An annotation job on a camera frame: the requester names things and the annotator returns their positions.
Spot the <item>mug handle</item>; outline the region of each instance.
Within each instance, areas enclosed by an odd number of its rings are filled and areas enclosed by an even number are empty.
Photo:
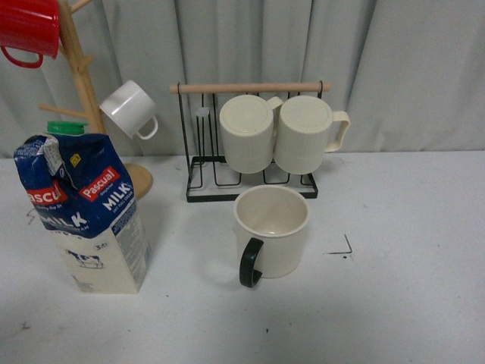
[[[136,135],[138,135],[143,140],[147,140],[147,139],[150,139],[151,137],[153,137],[158,130],[158,120],[155,116],[152,117],[152,120],[153,120],[153,123],[155,124],[155,126],[153,127],[153,130],[150,132],[149,135],[142,135],[142,134],[139,133],[139,131],[136,132]]]
[[[260,271],[255,270],[255,263],[263,244],[262,240],[252,237],[244,249],[239,265],[239,282],[243,286],[253,288],[262,276]]]
[[[273,137],[276,137],[277,134],[277,126],[278,126],[278,119],[280,118],[280,109],[281,105],[283,105],[284,101],[280,99],[278,96],[272,97],[271,99],[267,100],[267,103],[270,105],[270,108],[276,112],[274,116],[274,124],[273,124]]]
[[[44,60],[44,56],[37,53],[39,56],[39,59],[35,62],[24,62],[24,61],[19,61],[18,59],[13,58],[10,53],[8,53],[7,49],[2,45],[0,46],[0,49],[2,49],[3,55],[13,64],[19,67],[25,67],[25,68],[39,68]]]
[[[339,133],[336,135],[336,140],[329,143],[325,148],[325,152],[335,152],[342,146],[343,137],[346,134],[347,128],[350,126],[349,115],[345,111],[334,111],[332,123],[341,123]]]

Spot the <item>blue label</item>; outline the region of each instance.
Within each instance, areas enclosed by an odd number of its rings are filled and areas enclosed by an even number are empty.
[[[14,153],[20,182],[48,230],[93,238],[134,201],[107,135],[39,135]]]

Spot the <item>upside-down mug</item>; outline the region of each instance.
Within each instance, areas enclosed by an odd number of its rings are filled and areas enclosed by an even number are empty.
[[[336,139],[329,140],[333,123],[340,123],[340,128]],[[274,161],[288,173],[311,173],[320,166],[325,152],[340,149],[349,125],[346,112],[332,111],[318,97],[292,97],[280,109]]]
[[[241,95],[224,104],[220,113],[227,164],[239,173],[264,170],[273,160],[275,113],[283,101]]]

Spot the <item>red mug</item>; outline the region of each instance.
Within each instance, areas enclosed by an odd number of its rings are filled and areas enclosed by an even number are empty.
[[[8,48],[36,53],[37,61],[19,61]],[[59,50],[59,5],[57,0],[0,0],[0,49],[13,64],[38,68],[43,56],[54,59]]]

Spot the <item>green bottle cap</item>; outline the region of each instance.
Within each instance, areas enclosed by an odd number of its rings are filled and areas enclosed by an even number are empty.
[[[67,135],[82,135],[84,127],[88,123],[79,123],[75,121],[48,121],[47,132]]]

